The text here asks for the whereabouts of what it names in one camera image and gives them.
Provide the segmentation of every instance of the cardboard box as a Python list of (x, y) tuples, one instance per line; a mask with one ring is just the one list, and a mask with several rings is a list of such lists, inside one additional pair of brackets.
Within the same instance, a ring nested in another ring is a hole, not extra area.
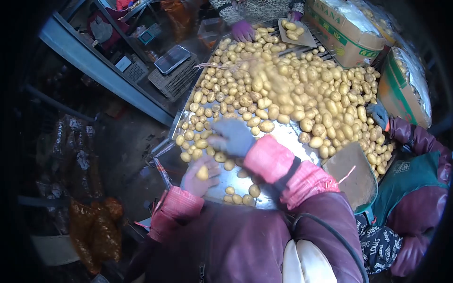
[(403, 77), (393, 52), (389, 52), (382, 66), (376, 96), (394, 117), (398, 116), (425, 129), (431, 126), (431, 119), (420, 106), (411, 85)]
[(321, 0), (307, 0), (303, 20), (343, 68), (371, 64), (384, 49), (385, 38), (362, 32)]

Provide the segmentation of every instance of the red clothing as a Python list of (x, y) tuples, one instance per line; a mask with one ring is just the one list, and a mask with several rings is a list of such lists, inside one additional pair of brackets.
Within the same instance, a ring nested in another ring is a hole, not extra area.
[[(118, 27), (123, 31), (123, 33), (125, 33), (129, 29), (129, 25), (119, 21), (118, 19), (121, 17), (124, 17), (128, 12), (126, 10), (117, 11), (117, 10), (113, 10), (113, 9), (110, 9), (107, 7), (105, 7), (105, 8), (106, 8), (107, 12), (110, 14), (110, 16), (115, 20), (115, 23), (118, 25)], [(90, 24), (91, 24), (91, 22), (93, 22), (96, 19), (97, 16), (99, 16), (103, 22), (110, 24), (110, 22), (101, 13), (101, 11), (97, 10), (96, 12), (94, 12), (94, 14), (91, 17), (89, 17), (88, 21), (87, 21), (88, 33), (93, 38), (94, 38), (94, 35), (93, 35), (93, 32), (91, 31)], [(110, 36), (110, 38), (107, 41), (102, 43), (102, 49), (107, 50), (108, 48), (110, 48), (110, 46), (112, 46), (120, 38), (121, 38), (120, 34), (116, 31), (115, 28), (113, 28), (112, 35)]]
[(117, 10), (125, 10), (130, 2), (136, 2), (137, 0), (116, 0), (116, 9)]

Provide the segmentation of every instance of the black cable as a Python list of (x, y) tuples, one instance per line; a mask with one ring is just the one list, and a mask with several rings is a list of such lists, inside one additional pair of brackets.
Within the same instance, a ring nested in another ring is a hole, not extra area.
[(297, 222), (299, 221), (299, 219), (301, 219), (304, 216), (315, 220), (322, 227), (326, 228), (332, 235), (334, 235), (344, 245), (344, 247), (347, 249), (349, 254), (352, 256), (352, 258), (356, 262), (356, 265), (360, 270), (360, 274), (362, 275), (363, 282), (369, 283), (370, 281), (368, 279), (368, 274), (366, 273), (365, 266), (363, 266), (363, 259), (356, 254), (356, 252), (352, 249), (351, 245), (343, 238), (343, 236), (341, 236), (340, 233), (338, 233), (335, 229), (333, 229), (329, 224), (327, 224), (320, 218), (318, 218), (314, 215), (311, 215), (310, 213), (304, 212), (304, 213), (297, 215), (297, 217), (294, 221), (294, 224), (293, 224), (293, 231), (295, 231), (296, 225), (297, 225)]

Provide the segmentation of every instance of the plastic crate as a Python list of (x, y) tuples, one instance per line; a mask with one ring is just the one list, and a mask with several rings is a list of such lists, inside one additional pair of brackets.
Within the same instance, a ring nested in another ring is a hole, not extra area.
[(191, 54), (189, 59), (174, 69), (169, 75), (162, 75), (159, 69), (156, 68), (148, 76), (148, 80), (171, 102), (175, 102), (187, 90), (197, 73), (197, 69), (193, 67), (199, 64), (198, 58), (196, 54)]
[(131, 64), (127, 69), (124, 71), (124, 75), (128, 77), (132, 82), (139, 82), (148, 74), (148, 68), (146, 67), (145, 63), (141, 61), (135, 54), (132, 55), (135, 63)]

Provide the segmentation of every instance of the plastic wrap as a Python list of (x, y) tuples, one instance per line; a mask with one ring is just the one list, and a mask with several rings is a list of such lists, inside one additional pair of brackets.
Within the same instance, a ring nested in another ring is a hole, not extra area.
[(379, 30), (373, 23), (354, 5), (344, 0), (323, 0), (337, 12), (343, 14), (351, 23), (357, 26), (364, 33), (373, 33), (382, 38)]
[(412, 92), (418, 100), (419, 105), (424, 110), (425, 120), (428, 127), (431, 126), (431, 100), (429, 98), (428, 85), (424, 72), (418, 60), (409, 56), (403, 49), (392, 47), (390, 52), (395, 58), (396, 64), (400, 69), (406, 82), (412, 87)]
[(121, 204), (115, 199), (91, 206), (71, 200), (70, 237), (72, 245), (87, 269), (97, 274), (105, 260), (121, 258), (121, 232), (115, 221), (122, 216)]

